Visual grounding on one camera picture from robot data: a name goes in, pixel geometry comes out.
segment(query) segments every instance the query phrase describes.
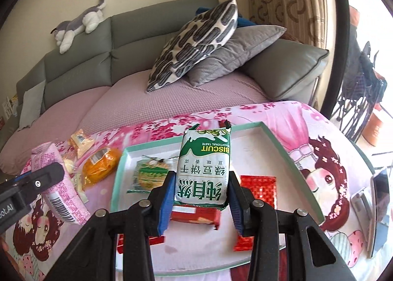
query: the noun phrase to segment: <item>cartoon eye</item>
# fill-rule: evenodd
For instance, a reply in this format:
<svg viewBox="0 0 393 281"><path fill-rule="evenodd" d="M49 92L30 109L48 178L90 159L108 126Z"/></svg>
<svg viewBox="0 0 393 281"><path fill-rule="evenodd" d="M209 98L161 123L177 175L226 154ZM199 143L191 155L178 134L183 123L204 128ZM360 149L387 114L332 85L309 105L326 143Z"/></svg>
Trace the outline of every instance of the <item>cartoon eye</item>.
<svg viewBox="0 0 393 281"><path fill-rule="evenodd" d="M325 176L325 181L328 185L330 185L333 182L333 178L331 175Z"/></svg>

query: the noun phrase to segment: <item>pink snack package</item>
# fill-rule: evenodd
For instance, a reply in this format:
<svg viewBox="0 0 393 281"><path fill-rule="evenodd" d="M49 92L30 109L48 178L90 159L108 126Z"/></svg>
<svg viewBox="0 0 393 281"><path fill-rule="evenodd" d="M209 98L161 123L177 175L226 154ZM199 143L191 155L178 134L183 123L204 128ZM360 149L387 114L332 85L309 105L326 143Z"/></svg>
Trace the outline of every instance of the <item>pink snack package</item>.
<svg viewBox="0 0 393 281"><path fill-rule="evenodd" d="M58 162L63 166L64 179L41 193L42 197L58 219L64 222L85 224L90 218L90 213L75 191L70 175L55 144L48 142L32 149L31 171L41 169L53 162Z"/></svg>

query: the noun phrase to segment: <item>blue cloth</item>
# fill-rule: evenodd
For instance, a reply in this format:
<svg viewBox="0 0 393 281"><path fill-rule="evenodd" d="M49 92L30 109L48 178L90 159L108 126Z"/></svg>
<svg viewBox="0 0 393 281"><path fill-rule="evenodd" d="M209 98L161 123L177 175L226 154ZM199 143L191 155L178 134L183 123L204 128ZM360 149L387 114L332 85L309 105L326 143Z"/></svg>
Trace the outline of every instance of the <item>blue cloth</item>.
<svg viewBox="0 0 393 281"><path fill-rule="evenodd" d="M209 10L209 8L199 8L196 10L195 15L199 15L201 13L208 11L208 10ZM249 21L249 20L243 19L240 16L237 18L237 27L250 27L253 25L256 25L256 24Z"/></svg>

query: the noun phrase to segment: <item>pink tablecloth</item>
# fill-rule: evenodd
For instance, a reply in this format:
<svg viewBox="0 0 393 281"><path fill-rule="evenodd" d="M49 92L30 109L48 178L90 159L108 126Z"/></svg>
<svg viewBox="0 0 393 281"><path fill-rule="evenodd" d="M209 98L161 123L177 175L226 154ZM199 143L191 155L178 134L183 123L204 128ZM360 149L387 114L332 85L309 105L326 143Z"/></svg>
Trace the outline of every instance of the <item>pink tablecloth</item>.
<svg viewBox="0 0 393 281"><path fill-rule="evenodd" d="M316 191L314 195L326 217L321 228L355 277L366 280L373 271L378 275L382 272L391 255L386 263L380 263L375 269L376 263L366 259L364 236L349 202L350 195L369 185L371 173L343 134L319 112L305 104L286 101L243 105L177 115L169 119L100 132L91 136L96 143L78 164L81 165L101 146L110 145L124 149L135 144L180 136L186 128L196 123L200 123L202 129L218 128L219 121L225 119L233 125L264 122L303 173L309 187ZM56 146L61 154L72 149L66 142L57 143ZM30 168L28 162L24 172ZM109 209L114 177L111 175L86 191L89 198L86 206L91 213L99 208ZM5 240L10 246L9 253L15 258L25 279L38 281L47 274L80 226L57 222L49 226L47 232L43 232L37 229L34 215L39 213L45 217L48 208L40 200L34 204L33 210L34 212L20 220L20 229L11 227L7 231ZM37 251L36 242L45 243L46 255Z"/></svg>

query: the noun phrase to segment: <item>plush toy tail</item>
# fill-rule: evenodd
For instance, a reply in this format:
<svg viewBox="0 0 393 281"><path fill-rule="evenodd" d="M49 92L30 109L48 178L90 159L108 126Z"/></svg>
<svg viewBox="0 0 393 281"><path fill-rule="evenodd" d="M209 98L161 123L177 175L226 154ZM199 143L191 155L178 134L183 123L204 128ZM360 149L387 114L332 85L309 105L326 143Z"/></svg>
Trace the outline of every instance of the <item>plush toy tail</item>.
<svg viewBox="0 0 393 281"><path fill-rule="evenodd" d="M97 8L99 10L102 10L106 5L107 5L107 3L105 2L105 0L98 0Z"/></svg>

